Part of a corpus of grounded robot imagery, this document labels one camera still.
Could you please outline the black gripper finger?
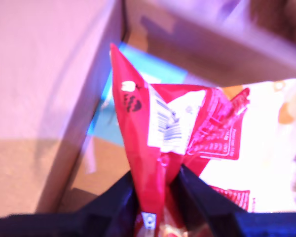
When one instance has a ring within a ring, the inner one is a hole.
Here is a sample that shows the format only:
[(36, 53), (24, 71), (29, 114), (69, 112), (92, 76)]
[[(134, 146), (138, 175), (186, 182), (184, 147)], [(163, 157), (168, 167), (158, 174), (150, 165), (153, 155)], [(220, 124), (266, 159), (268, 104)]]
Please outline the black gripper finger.
[(176, 176), (176, 202), (188, 230), (206, 223), (215, 237), (242, 237), (236, 214), (246, 213), (212, 189), (185, 165)]
[(131, 172), (79, 210), (80, 237), (132, 237), (139, 203)]

